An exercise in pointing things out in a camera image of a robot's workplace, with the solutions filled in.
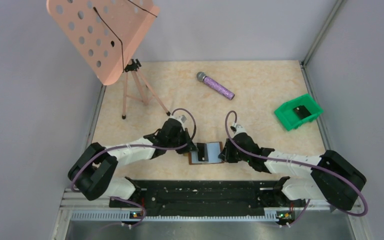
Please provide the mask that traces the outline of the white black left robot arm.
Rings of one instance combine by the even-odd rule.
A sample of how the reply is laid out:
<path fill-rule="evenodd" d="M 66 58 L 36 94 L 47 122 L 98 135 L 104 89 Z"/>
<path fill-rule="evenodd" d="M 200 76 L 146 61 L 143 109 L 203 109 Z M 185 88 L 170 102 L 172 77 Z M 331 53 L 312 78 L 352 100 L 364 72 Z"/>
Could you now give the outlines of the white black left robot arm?
<path fill-rule="evenodd" d="M 127 206 L 134 207 L 140 202 L 140 188 L 127 177 L 115 177 L 116 169 L 155 159 L 171 150 L 179 155 L 194 151 L 196 147 L 184 126 L 185 121 L 184 115 L 170 116 L 156 132 L 124 145 L 105 147 L 94 142 L 68 171 L 68 179 L 89 201 L 118 197 Z"/>

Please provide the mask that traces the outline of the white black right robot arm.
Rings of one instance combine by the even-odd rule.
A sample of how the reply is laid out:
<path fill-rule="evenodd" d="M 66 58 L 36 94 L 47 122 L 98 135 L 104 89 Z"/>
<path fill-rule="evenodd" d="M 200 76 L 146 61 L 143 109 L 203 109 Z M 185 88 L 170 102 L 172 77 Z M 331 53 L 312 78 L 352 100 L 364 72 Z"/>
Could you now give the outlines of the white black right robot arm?
<path fill-rule="evenodd" d="M 227 139 L 218 157 L 227 163 L 246 162 L 257 172 L 286 176 L 273 192 L 273 200 L 279 206 L 287 206 L 292 200 L 311 199 L 350 211 L 359 196 L 357 192 L 367 182 L 359 170 L 334 150 L 321 155 L 282 153 L 258 146 L 246 132 Z"/>

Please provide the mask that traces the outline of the brown leather card holder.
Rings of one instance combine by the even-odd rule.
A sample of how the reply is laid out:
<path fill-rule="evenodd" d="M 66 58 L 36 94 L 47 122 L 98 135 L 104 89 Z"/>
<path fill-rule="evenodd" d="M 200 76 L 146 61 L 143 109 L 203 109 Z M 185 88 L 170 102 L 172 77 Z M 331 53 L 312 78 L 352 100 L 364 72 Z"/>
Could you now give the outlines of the brown leather card holder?
<path fill-rule="evenodd" d="M 213 165 L 213 164 L 222 164 L 223 161 L 218 158 L 218 155 L 223 150 L 222 142 L 207 142 L 208 153 L 208 162 L 198 162 L 197 152 L 190 152 L 188 154 L 188 163 L 189 165 Z"/>

